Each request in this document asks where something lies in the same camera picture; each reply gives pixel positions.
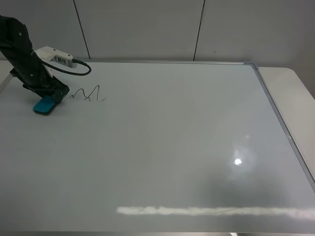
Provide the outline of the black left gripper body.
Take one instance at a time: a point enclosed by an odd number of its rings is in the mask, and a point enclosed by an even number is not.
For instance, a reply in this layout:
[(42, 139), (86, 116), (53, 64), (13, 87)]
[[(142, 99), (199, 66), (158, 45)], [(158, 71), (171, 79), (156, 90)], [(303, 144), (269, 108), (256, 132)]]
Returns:
[(40, 97), (52, 97), (53, 101), (60, 103), (68, 94), (68, 86), (51, 76), (40, 59), (10, 58), (13, 65), (11, 75), (18, 78), (23, 87), (31, 90)]

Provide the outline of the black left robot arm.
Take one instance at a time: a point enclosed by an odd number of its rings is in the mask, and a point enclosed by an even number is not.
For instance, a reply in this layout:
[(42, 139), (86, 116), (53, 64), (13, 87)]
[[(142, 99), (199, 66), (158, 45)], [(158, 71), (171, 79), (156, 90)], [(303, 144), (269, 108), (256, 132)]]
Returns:
[(40, 97), (61, 103), (69, 87), (51, 75), (33, 50), (27, 27), (12, 17), (0, 17), (0, 51), (12, 64), (11, 74)]

